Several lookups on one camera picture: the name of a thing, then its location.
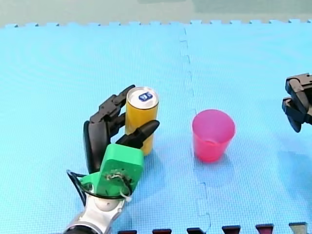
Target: blue can label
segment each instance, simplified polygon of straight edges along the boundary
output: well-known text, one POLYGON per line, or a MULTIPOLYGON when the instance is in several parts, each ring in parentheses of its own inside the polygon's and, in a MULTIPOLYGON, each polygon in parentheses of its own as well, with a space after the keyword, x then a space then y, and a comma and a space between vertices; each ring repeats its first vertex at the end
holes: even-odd
POLYGON ((149 92, 146 92, 144 94, 141 94, 140 96, 138 96, 138 99, 140 99, 141 101, 147 101, 149 99, 153 98, 153 95, 150 94, 149 92))

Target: green 3d-printed part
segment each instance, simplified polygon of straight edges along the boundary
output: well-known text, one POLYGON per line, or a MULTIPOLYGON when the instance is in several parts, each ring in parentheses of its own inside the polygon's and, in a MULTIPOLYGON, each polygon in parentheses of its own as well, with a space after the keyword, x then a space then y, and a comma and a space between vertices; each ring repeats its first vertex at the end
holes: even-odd
POLYGON ((97 195, 119 196, 120 191, 128 194, 129 190, 122 179, 114 176, 124 176, 134 191, 143 171, 143 162, 144 155, 140 149, 110 144, 106 148, 100 171, 85 176, 81 183, 93 184, 94 193, 97 195))

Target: robotic hand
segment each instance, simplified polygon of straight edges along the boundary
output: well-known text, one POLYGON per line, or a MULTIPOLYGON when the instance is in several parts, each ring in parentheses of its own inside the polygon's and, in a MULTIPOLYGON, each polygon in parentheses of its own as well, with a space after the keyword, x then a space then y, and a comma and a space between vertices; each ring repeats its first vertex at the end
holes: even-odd
POLYGON ((89 175, 67 171, 85 209, 68 225, 63 234, 109 234, 126 201, 137 186, 143 170, 143 142, 158 128, 151 120, 124 135, 115 144, 111 138, 125 125, 119 115, 126 96, 134 85, 112 95, 83 126, 83 138, 89 175))
POLYGON ((291 97, 283 99, 282 108, 292 128, 299 133, 303 123, 312 124, 312 77, 308 73, 288 77, 286 91, 291 97))

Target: pink plastic cup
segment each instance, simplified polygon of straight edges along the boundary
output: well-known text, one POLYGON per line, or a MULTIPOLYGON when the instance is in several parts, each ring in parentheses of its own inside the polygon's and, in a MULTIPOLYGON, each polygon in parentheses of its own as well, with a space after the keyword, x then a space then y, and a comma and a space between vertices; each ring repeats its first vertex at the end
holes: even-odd
POLYGON ((218 161, 235 135, 231 117, 218 110, 205 110, 192 122, 194 154, 203 162, 218 161))

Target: black robotic finger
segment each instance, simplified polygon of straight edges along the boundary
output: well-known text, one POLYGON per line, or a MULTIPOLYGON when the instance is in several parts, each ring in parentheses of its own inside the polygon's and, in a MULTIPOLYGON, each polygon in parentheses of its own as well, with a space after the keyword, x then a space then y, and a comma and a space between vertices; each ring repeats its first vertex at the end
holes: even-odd
POLYGON ((156 131, 158 126, 159 121, 151 120, 138 127, 132 134, 123 135, 118 141, 116 141, 116 144, 140 149, 143 146, 143 142, 156 131))
POLYGON ((86 163, 89 173, 98 172, 107 146, 111 143, 106 122, 90 123, 83 126, 83 139, 86 154, 86 163))
POLYGON ((283 99, 282 108, 286 114, 289 123, 292 128, 299 133, 301 130, 301 125, 304 123, 305 115, 301 113, 293 104, 293 100, 290 97, 283 99))
POLYGON ((125 114, 119 116, 126 103, 130 85, 119 95, 111 95, 98 108, 98 111, 83 126, 83 139, 89 173, 98 172, 111 138, 125 125, 125 114))
POLYGON ((301 74, 286 79, 285 89, 292 96, 293 102, 302 113, 306 113, 310 106, 312 79, 309 74, 301 74))

